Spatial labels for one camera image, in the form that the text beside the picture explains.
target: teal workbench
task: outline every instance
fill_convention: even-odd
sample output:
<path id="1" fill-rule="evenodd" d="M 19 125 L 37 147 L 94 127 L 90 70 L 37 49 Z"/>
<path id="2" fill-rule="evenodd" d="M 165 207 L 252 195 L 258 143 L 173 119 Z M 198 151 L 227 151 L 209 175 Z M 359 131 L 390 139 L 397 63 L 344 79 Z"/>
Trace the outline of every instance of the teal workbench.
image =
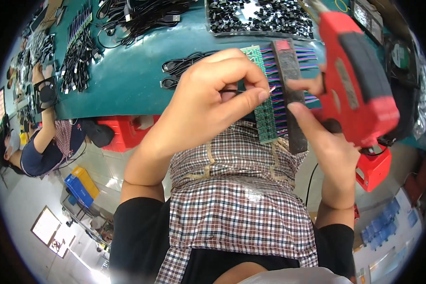
<path id="1" fill-rule="evenodd" d="M 65 15 L 59 26 L 52 26 L 56 33 L 55 58 L 63 62 L 69 23 L 83 0 L 67 0 Z M 98 1 L 93 0 L 93 21 L 96 19 Z M 334 0 L 325 0 L 326 5 L 338 10 Z M 55 106 L 57 119 L 107 115 L 154 115 L 161 114 L 169 104 L 173 91 L 162 89 L 159 81 L 166 76 L 161 65 L 174 58 L 185 57 L 195 51 L 213 49 L 243 48 L 253 44 L 270 42 L 272 37 L 233 36 L 215 37 L 205 25 L 203 1 L 193 2 L 191 9 L 182 14 L 181 22 L 172 28 L 157 28 L 135 44 L 103 51 L 103 58 L 90 66 L 89 87 L 85 92 L 71 91 L 60 94 L 60 102 Z M 96 37 L 99 29 L 90 25 L 92 35 Z M 114 37 L 105 32 L 99 35 L 105 46 L 114 46 Z M 324 61 L 324 50 L 316 50 L 319 62 Z M 317 70 L 303 71 L 302 76 L 312 78 Z"/>

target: plaid shirt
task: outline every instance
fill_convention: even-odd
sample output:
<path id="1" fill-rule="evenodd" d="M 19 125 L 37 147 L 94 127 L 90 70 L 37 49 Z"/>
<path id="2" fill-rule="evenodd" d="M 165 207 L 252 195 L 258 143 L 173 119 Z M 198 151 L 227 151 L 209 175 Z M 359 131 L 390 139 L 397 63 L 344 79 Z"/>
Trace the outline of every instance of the plaid shirt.
<path id="1" fill-rule="evenodd" d="M 191 249 L 297 259 L 317 266 L 312 222 L 293 193 L 307 152 L 288 142 L 261 145 L 255 124 L 238 121 L 170 164 L 170 248 L 155 283 L 180 283 Z"/>
<path id="2" fill-rule="evenodd" d="M 55 132 L 54 140 L 58 149 L 60 150 L 60 152 L 62 152 L 63 156 L 60 162 L 58 162 L 50 171 L 39 176 L 48 175 L 53 170 L 57 169 L 58 166 L 60 166 L 60 164 L 63 162 L 63 160 L 65 160 L 65 158 L 70 158 L 71 155 L 73 154 L 72 151 L 69 149 L 70 142 L 71 142 L 71 130 L 73 128 L 73 126 L 71 125 L 71 122 L 69 120 L 56 120 L 55 128 L 56 128 L 56 132 Z M 41 130 L 41 127 L 37 128 L 32 134 L 32 136 L 39 130 Z M 31 176 L 23 168 L 22 160 L 20 161 L 20 168 L 26 175 Z"/>

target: person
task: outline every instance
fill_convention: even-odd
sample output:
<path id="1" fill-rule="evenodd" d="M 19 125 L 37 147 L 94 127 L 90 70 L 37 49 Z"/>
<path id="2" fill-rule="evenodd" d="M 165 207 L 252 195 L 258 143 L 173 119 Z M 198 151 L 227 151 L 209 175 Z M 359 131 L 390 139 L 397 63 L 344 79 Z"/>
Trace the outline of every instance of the person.
<path id="1" fill-rule="evenodd" d="M 244 93 L 219 93 L 236 89 L 241 79 Z M 323 90 L 321 77 L 287 85 L 316 95 Z M 111 283 L 253 283 L 253 277 L 271 279 L 273 270 L 283 273 L 281 283 L 312 283 L 300 279 L 314 276 L 350 283 L 360 154 L 303 104 L 288 106 L 324 172 L 314 225 L 293 193 L 307 153 L 291 154 L 287 137 L 261 145 L 255 124 L 240 120 L 268 97 L 266 76 L 239 49 L 184 72 L 125 168 Z M 168 168 L 172 189 L 165 202 L 161 182 Z"/>
<path id="2" fill-rule="evenodd" d="M 33 84 L 44 81 L 40 63 L 33 68 Z M 39 84 L 41 97 L 50 97 L 53 90 L 46 83 Z M 42 127 L 37 128 L 24 148 L 20 149 L 21 139 L 17 129 L 4 125 L 0 133 L 0 157 L 5 167 L 10 167 L 18 174 L 40 177 L 58 169 L 67 162 L 81 147 L 85 137 L 98 147 L 108 145 L 114 131 L 107 125 L 97 125 L 93 119 L 55 120 L 52 106 L 41 112 Z"/>

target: pile of black components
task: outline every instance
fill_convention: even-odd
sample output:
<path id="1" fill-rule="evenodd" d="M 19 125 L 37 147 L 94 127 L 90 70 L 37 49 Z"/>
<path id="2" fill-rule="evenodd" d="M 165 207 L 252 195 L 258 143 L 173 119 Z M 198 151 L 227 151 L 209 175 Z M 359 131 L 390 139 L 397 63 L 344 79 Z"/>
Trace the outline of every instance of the pile of black components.
<path id="1" fill-rule="evenodd" d="M 246 19 L 240 10 L 251 2 L 258 10 Z M 258 31 L 313 38 L 312 21 L 297 0 L 208 0 L 208 13 L 215 34 Z"/>
<path id="2" fill-rule="evenodd" d="M 115 39 L 115 46 L 105 46 L 104 48 L 114 48 L 120 45 L 131 45 L 136 38 L 146 33 L 148 30 L 167 26 L 173 27 L 181 20 L 180 15 L 189 9 L 189 0 L 105 0 L 102 1 L 96 17 L 99 20 L 108 20 L 105 23 L 95 25 L 104 30 L 108 36 L 115 33 L 115 29 L 122 27 L 126 30 L 127 36 Z"/>
<path id="3" fill-rule="evenodd" d="M 77 41 L 66 51 L 60 73 L 62 78 L 61 92 L 65 94 L 68 94 L 71 90 L 82 92 L 88 88 L 87 81 L 90 79 L 90 75 L 87 66 L 100 56 L 87 27 Z"/>

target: tiled floor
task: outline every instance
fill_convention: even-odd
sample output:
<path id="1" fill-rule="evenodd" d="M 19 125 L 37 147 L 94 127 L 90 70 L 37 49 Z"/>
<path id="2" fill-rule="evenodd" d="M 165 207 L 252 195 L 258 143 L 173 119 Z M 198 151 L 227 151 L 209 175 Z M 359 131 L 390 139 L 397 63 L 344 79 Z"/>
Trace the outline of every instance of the tiled floor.
<path id="1" fill-rule="evenodd" d="M 387 178 L 372 192 L 365 192 L 360 185 L 356 184 L 356 202 L 359 208 L 369 207 L 377 202 L 380 202 L 396 193 L 399 187 L 404 183 L 405 177 L 412 171 L 414 163 L 417 159 L 417 150 L 403 144 L 395 144 L 391 148 L 392 164 L 390 173 Z M 103 196 L 113 196 L 108 203 L 108 199 L 101 199 L 104 203 L 103 208 L 107 207 L 112 210 L 118 206 L 119 192 L 123 183 L 123 173 L 126 164 L 134 152 L 129 150 L 125 153 L 117 153 L 105 151 L 94 144 L 87 144 L 85 153 L 68 167 L 61 169 L 63 177 L 68 176 L 76 166 L 85 168 L 90 177 L 97 183 L 98 189 L 101 190 Z M 317 158 L 314 152 L 307 155 L 306 160 L 302 163 L 300 170 L 296 174 L 294 192 L 306 200 L 306 193 L 309 183 L 309 177 L 317 163 Z M 307 209 L 310 212 L 315 212 L 321 200 L 321 188 L 324 178 L 323 172 L 318 167 L 312 177 Z M 167 174 L 164 181 L 164 195 L 166 200 L 170 197 L 171 189 L 170 177 Z"/>

